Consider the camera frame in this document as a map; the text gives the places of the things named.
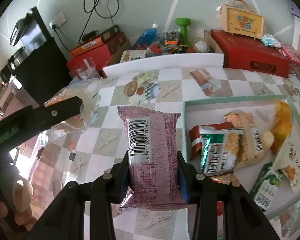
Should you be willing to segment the person's left hand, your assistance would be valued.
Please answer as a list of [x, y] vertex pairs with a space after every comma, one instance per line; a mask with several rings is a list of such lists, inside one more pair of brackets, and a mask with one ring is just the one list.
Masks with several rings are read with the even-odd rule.
[[4, 201], [3, 194], [0, 194], [0, 219], [8, 216], [9, 210], [14, 212], [13, 218], [18, 226], [24, 226], [31, 231], [38, 221], [32, 214], [30, 207], [33, 187], [28, 180], [22, 176], [14, 178], [11, 192], [8, 195], [11, 201]]

